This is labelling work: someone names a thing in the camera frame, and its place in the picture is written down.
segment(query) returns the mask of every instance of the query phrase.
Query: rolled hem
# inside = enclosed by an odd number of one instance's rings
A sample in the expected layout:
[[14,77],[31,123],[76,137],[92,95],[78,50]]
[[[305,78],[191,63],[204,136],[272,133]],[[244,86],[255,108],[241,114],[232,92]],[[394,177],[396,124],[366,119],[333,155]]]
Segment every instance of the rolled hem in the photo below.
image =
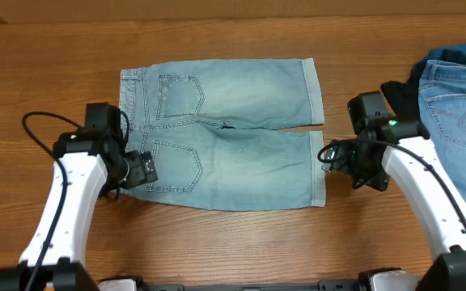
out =
[[312,201],[311,206],[324,207],[326,203],[326,187],[322,163],[317,159],[317,154],[323,148],[323,133],[321,131],[310,132],[311,158],[312,158]]
[[323,101],[321,99],[320,81],[317,78],[314,60],[311,58],[301,60],[303,75],[307,84],[308,99],[311,105],[312,124],[324,123]]

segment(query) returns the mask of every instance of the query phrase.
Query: belt loop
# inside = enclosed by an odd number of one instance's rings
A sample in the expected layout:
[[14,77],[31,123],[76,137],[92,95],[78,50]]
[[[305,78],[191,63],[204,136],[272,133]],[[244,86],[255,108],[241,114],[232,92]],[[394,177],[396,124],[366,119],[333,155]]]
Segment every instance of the belt loop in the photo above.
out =
[[436,73],[436,69],[438,68],[437,65],[433,65],[432,68],[430,68],[429,72],[429,81],[434,81],[434,73]]

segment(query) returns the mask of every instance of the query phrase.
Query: jeans pocket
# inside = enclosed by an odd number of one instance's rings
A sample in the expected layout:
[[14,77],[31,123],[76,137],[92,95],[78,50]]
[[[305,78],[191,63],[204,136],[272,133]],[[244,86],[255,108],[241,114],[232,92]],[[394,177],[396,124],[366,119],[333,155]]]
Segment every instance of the jeans pocket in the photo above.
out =
[[202,176],[202,164],[191,147],[154,140],[152,158],[158,180],[146,185],[147,191],[189,193]]
[[196,77],[158,75],[159,104],[156,118],[198,114],[204,102],[204,92]]
[[426,102],[442,138],[466,147],[466,94],[440,95]]

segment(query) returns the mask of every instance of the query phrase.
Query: jeans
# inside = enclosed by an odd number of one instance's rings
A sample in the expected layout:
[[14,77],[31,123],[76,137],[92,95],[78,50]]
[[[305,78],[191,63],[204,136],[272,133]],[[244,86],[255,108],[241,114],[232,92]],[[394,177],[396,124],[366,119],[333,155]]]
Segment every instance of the jeans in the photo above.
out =
[[418,89],[422,122],[466,202],[466,65],[428,61]]
[[131,196],[233,211],[324,206],[322,132],[275,130],[324,123],[312,59],[122,70],[120,108],[128,149],[150,151],[159,177]]

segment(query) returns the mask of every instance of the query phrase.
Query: black garment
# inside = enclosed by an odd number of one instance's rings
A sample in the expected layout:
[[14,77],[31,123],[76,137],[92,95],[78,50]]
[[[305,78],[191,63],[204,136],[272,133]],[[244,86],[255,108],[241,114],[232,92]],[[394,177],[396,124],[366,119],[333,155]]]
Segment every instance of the black garment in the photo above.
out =
[[[460,51],[444,49],[442,61],[466,65],[466,55]],[[413,68],[406,83],[390,81],[380,85],[380,90],[397,116],[420,117],[418,86],[426,64]]]

